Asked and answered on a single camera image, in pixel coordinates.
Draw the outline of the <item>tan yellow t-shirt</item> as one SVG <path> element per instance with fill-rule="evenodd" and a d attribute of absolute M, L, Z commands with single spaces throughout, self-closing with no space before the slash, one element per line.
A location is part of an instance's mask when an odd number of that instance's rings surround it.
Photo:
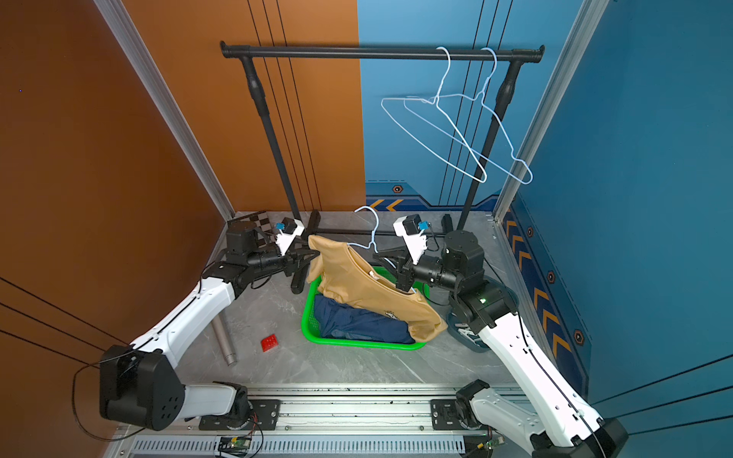
<path fill-rule="evenodd" d="M 403 322 L 417 343 L 427 343 L 448 328 L 422 293 L 398 290 L 345 242 L 311 236 L 308 246 L 319 256 L 311 262 L 307 280 L 320 280 L 318 292 L 326 298 Z"/>

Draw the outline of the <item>navy printed t-shirt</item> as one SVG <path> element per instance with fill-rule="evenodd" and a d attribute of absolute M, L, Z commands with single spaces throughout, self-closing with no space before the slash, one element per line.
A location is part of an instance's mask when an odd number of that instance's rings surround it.
<path fill-rule="evenodd" d="M 416 343 L 407 323 L 323 295 L 315 296 L 312 313 L 318 324 L 318 335 L 324 339 L 395 345 Z"/>

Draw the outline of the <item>white wire hanger navy shirt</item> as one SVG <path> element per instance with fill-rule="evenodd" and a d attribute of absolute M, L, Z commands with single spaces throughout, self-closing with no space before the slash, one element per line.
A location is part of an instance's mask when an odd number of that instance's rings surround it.
<path fill-rule="evenodd" d="M 498 67 L 497 53 L 490 47 L 483 47 L 480 49 L 480 54 L 483 57 L 490 57 L 492 61 L 490 74 L 482 80 L 481 87 L 472 95 L 469 95 L 465 93 L 448 94 L 444 92 L 444 86 L 450 76 L 450 72 L 452 71 L 452 63 L 454 63 L 455 55 L 445 47 L 438 47 L 437 51 L 439 51 L 442 57 L 446 60 L 446 66 L 444 73 L 438 82 L 437 89 L 431 97 L 418 97 L 418 95 L 383 97 L 380 100 L 380 107 L 390 121 L 392 121 L 403 133 L 405 133 L 411 140 L 415 141 L 417 145 L 426 152 L 430 153 L 459 175 L 468 177 L 473 184 L 483 184 L 489 177 L 486 167 L 488 165 L 493 165 L 494 163 L 489 159 L 488 153 L 481 153 L 473 147 L 473 142 L 466 137 L 466 129 L 458 126 L 457 117 L 450 115 L 448 111 L 443 108 L 442 102 L 477 102 L 481 111 L 490 114 L 492 120 L 498 120 L 496 110 L 490 108 L 486 101 L 489 83 L 491 82 L 491 79 L 496 73 Z M 478 177 L 475 176 L 475 173 L 471 173 L 466 166 L 460 166 L 457 161 L 450 160 L 444 154 L 434 150 L 429 143 L 423 141 L 420 135 L 414 133 L 408 126 L 402 123 L 400 118 L 392 110 L 392 108 L 397 108 L 398 106 L 401 106 L 407 115 L 413 116 L 416 120 L 421 121 L 426 126 L 435 130 L 435 132 L 444 135 L 444 137 L 447 137 L 448 139 L 457 142 L 460 146 L 463 146 L 478 168 Z"/>

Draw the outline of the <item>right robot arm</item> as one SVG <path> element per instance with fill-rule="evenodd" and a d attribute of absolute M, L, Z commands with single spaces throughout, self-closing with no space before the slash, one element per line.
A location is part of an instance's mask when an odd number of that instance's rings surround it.
<path fill-rule="evenodd" d="M 592 408 L 538 348 L 511 289 L 486 276 L 476 236 L 454 230 L 444 236 L 441 254 L 431 257 L 423 231 L 408 231 L 402 223 L 394 230 L 404 247 L 376 258 L 398 288 L 407 291 L 423 282 L 446 290 L 452 312 L 506 366 L 532 406 L 525 410 L 475 381 L 456 395 L 466 422 L 496 429 L 533 457 L 618 456 L 628 432 L 618 419 L 605 419 Z"/>

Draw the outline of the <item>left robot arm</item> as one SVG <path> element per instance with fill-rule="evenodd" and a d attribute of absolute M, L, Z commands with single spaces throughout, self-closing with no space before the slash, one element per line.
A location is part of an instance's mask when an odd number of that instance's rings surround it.
<path fill-rule="evenodd" d="M 176 368 L 190 345 L 254 282 L 305 271 L 318 251 L 305 244 L 305 225 L 286 218 L 275 234 L 236 219 L 225 248 L 204 267 L 192 292 L 133 343 L 113 345 L 99 363 L 102 418 L 152 431 L 178 420 L 212 417 L 234 427 L 248 422 L 247 389 L 234 383 L 185 385 Z"/>

